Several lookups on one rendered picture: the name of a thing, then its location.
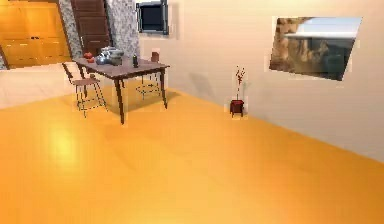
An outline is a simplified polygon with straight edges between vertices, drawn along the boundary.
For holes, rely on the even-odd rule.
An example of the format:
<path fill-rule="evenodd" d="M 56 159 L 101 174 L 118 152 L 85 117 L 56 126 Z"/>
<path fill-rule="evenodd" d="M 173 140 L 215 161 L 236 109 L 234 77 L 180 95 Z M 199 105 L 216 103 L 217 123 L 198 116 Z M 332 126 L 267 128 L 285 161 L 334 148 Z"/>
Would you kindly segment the grey pot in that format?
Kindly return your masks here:
<path fill-rule="evenodd" d="M 122 64 L 122 57 L 124 56 L 124 52 L 121 50 L 111 50 L 109 59 L 112 65 L 117 66 Z"/>

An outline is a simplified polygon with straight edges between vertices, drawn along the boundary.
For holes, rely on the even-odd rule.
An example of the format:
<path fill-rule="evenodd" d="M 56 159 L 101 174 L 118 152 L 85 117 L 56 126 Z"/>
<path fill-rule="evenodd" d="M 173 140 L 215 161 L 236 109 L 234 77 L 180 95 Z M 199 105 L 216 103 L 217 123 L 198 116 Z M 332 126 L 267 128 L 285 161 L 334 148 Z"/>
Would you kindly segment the orange wooden cupboard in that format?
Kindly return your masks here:
<path fill-rule="evenodd" d="M 70 61 L 58 4 L 0 0 L 0 51 L 8 69 Z"/>

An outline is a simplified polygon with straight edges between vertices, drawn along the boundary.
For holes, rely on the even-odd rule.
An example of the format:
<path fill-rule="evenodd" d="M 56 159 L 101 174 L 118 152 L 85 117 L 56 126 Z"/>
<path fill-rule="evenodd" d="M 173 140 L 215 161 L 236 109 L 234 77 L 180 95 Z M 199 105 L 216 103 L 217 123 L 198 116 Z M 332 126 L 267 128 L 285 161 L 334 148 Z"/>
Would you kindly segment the red potted twig plant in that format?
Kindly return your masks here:
<path fill-rule="evenodd" d="M 240 66 L 238 66 L 235 74 L 236 81 L 237 81 L 236 98 L 232 99 L 230 102 L 231 116 L 234 116 L 235 114 L 239 114 L 240 116 L 243 116 L 244 114 L 244 101 L 240 98 L 240 89 L 243 83 L 244 75 L 245 75 L 245 68 L 241 68 Z"/>

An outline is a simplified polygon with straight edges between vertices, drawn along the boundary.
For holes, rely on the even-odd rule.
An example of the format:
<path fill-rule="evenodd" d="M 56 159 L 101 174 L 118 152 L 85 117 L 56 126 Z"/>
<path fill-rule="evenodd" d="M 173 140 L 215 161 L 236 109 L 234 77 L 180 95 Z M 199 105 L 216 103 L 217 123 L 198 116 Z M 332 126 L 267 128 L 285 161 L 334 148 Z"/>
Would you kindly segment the dark brown room door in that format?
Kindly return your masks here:
<path fill-rule="evenodd" d="M 105 0 L 71 0 L 83 53 L 97 55 L 111 44 Z"/>

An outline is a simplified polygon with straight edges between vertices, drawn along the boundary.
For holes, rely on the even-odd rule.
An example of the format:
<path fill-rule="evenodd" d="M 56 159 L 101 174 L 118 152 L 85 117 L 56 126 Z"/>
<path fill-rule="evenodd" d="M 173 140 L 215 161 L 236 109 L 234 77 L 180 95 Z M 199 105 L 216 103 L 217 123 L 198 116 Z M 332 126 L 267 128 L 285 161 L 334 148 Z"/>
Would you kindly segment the brown metal-legged chair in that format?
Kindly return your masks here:
<path fill-rule="evenodd" d="M 151 54 L 151 61 L 158 63 L 159 58 L 159 53 L 153 51 Z M 149 84 L 145 84 L 144 78 L 141 78 L 141 85 L 136 88 L 136 90 L 142 95 L 142 97 L 145 97 L 145 95 L 148 93 L 160 93 L 159 81 L 156 73 L 153 74 L 153 77 L 149 77 L 149 81 Z"/>
<path fill-rule="evenodd" d="M 100 81 L 98 79 L 96 79 L 93 75 L 91 75 L 89 78 L 75 79 L 66 63 L 62 63 L 62 67 L 67 75 L 69 83 L 75 87 L 76 106 L 79 111 L 83 112 L 84 116 L 87 116 L 86 112 L 88 110 L 100 106 L 103 106 L 105 109 L 107 109 L 106 101 L 101 91 L 101 87 L 99 85 Z M 87 98 L 86 88 L 88 86 L 94 87 L 94 98 Z"/>

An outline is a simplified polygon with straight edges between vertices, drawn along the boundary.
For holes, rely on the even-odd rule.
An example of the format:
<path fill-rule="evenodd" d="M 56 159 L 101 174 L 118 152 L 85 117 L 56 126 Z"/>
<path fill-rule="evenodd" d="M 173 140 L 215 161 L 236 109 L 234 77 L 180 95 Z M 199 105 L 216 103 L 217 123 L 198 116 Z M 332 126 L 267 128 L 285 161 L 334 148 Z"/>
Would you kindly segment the framed landscape picture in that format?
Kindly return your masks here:
<path fill-rule="evenodd" d="M 342 81 L 361 17 L 279 17 L 269 69 Z"/>

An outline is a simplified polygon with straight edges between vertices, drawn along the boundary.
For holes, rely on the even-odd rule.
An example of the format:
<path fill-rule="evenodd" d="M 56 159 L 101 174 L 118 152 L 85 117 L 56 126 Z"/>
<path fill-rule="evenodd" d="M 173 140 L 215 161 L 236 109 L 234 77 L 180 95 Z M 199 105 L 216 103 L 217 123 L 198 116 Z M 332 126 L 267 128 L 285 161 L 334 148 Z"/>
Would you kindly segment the dark brown dining table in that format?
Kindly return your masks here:
<path fill-rule="evenodd" d="M 88 63 L 85 58 L 75 58 L 74 62 L 78 65 L 79 68 L 85 67 L 90 71 L 96 72 L 114 81 L 118 105 L 119 105 L 120 122 L 122 124 L 125 123 L 124 104 L 123 104 L 122 92 L 121 92 L 121 82 L 124 79 L 144 76 L 152 73 L 159 73 L 162 100 L 164 103 L 164 107 L 165 108 L 168 107 L 166 93 L 165 93 L 164 76 L 165 76 L 166 69 L 169 68 L 169 65 L 152 62 L 145 59 L 138 59 L 138 67 L 135 68 L 133 66 L 132 60 L 127 56 L 123 56 L 122 64 L 117 66 L 109 65 L 109 64 L 98 65 L 96 62 Z"/>

